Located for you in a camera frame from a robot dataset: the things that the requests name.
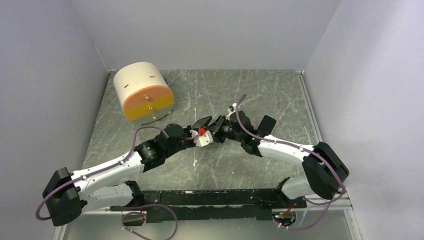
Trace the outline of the black phone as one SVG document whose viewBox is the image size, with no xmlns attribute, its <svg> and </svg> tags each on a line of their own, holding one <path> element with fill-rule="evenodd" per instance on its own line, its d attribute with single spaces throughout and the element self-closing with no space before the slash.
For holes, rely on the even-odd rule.
<svg viewBox="0 0 424 240">
<path fill-rule="evenodd" d="M 193 125 L 192 129 L 198 131 L 201 128 L 206 128 L 212 120 L 212 116 L 203 117 L 197 120 Z"/>
</svg>

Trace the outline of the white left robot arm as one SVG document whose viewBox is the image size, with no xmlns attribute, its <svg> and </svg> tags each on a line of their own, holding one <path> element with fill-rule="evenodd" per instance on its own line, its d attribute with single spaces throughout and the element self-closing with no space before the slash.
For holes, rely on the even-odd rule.
<svg viewBox="0 0 424 240">
<path fill-rule="evenodd" d="M 50 220 L 55 227 L 66 225 L 82 213 L 112 206 L 137 210 L 143 203 L 143 192 L 135 181 L 121 183 L 125 177 L 137 176 L 163 165 L 176 153 L 195 147 L 205 134 L 204 127 L 183 128 L 172 123 L 160 128 L 150 140 L 136 144 L 115 159 L 82 170 L 56 170 L 42 192 L 42 203 L 35 216 Z"/>
</svg>

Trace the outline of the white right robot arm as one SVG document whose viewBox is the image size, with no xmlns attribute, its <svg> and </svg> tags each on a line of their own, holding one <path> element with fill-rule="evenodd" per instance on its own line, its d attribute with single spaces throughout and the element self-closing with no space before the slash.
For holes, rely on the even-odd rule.
<svg viewBox="0 0 424 240">
<path fill-rule="evenodd" d="M 205 131 L 214 142 L 237 141 L 250 155 L 281 160 L 303 169 L 303 175 L 283 180 L 276 188 L 275 202 L 282 208 L 299 197 L 315 194 L 332 200 L 340 194 L 350 172 L 334 150 L 322 141 L 307 145 L 279 139 L 272 135 L 276 124 L 276 119 L 264 115 L 259 125 L 253 127 L 240 110 L 219 116 L 208 123 Z"/>
</svg>

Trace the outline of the white cylindrical drawer box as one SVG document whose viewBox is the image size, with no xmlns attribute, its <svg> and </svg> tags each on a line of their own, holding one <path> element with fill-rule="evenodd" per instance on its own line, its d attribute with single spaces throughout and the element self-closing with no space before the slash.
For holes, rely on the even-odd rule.
<svg viewBox="0 0 424 240">
<path fill-rule="evenodd" d="M 135 125 L 150 124 L 171 114 L 173 92 L 150 62 L 136 62 L 118 70 L 113 86 L 124 117 Z"/>
</svg>

